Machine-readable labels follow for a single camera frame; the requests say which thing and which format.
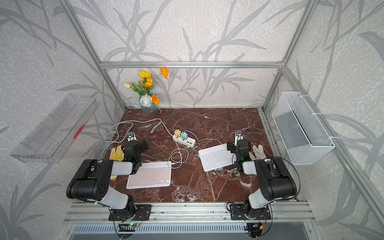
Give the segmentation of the white wireless keyboard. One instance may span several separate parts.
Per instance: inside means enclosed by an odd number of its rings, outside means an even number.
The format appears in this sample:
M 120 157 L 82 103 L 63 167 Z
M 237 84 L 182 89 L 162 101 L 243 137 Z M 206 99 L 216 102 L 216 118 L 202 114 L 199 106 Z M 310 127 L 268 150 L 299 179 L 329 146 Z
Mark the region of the white wireless keyboard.
M 199 150 L 205 172 L 230 166 L 235 163 L 235 155 L 227 150 L 227 144 Z

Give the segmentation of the yellow USB charger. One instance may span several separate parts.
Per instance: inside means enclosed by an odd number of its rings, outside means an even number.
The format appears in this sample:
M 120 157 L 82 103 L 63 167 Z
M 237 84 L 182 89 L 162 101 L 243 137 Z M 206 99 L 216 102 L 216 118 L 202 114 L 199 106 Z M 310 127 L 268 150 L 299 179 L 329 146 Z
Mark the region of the yellow USB charger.
M 181 133 L 182 132 L 180 130 L 175 130 L 175 136 L 176 137 L 178 137 L 178 138 L 181 137 Z

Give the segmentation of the white power strip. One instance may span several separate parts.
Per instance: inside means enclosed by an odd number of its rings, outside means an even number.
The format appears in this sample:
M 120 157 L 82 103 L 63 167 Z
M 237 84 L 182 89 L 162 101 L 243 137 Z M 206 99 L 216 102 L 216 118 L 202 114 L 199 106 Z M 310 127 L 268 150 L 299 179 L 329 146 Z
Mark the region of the white power strip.
M 192 139 L 190 137 L 188 137 L 187 139 L 183 139 L 182 137 L 177 137 L 177 136 L 173 135 L 173 140 L 174 140 L 174 142 L 176 142 L 178 144 L 185 145 L 188 148 L 194 148 L 195 144 L 196 144 L 196 140 Z

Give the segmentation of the teal USB charger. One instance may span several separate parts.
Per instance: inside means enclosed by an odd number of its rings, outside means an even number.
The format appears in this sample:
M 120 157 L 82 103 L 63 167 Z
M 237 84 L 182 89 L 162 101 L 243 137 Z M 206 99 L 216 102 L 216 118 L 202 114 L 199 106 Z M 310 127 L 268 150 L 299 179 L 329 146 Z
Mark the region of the teal USB charger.
M 181 132 L 181 138 L 184 140 L 188 139 L 188 134 L 186 132 Z

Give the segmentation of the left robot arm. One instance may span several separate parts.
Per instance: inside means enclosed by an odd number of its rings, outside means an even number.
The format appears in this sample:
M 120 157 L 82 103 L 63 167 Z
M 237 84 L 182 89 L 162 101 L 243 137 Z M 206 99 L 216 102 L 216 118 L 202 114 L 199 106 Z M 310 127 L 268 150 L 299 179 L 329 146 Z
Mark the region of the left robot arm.
M 124 160 L 84 160 L 70 181 L 66 195 L 69 199 L 92 201 L 111 210 L 132 213 L 133 198 L 110 187 L 111 176 L 134 175 L 141 167 L 141 154 L 149 149 L 148 142 L 126 142 Z

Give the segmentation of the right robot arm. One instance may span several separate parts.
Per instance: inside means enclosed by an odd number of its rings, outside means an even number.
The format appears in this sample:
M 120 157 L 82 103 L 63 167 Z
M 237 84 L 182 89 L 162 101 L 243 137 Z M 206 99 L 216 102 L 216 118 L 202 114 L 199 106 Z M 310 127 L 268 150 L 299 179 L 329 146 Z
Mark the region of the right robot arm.
M 227 150 L 235 156 L 235 167 L 239 172 L 258 177 L 259 189 L 250 194 L 245 202 L 245 211 L 260 210 L 275 200 L 295 198 L 299 189 L 286 167 L 285 159 L 272 156 L 256 159 L 249 150 L 248 140 L 227 142 Z

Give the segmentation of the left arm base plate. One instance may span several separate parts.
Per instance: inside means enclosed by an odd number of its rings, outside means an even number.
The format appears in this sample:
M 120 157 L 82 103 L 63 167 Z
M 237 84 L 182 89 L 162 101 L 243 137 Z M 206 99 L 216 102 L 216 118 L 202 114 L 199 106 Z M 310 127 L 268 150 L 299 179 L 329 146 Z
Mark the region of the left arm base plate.
M 138 204 L 132 207 L 131 210 L 111 210 L 109 215 L 109 221 L 148 221 L 150 218 L 152 205 L 150 204 Z

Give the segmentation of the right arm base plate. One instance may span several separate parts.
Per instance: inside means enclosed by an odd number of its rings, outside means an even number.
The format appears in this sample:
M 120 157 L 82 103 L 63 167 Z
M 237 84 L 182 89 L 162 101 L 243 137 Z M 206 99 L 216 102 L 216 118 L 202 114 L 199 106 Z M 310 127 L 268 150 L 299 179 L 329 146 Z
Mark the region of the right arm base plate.
M 227 203 L 227 210 L 231 214 L 231 220 L 271 220 L 271 210 L 269 206 L 263 208 L 253 209 L 250 204 L 235 204 Z

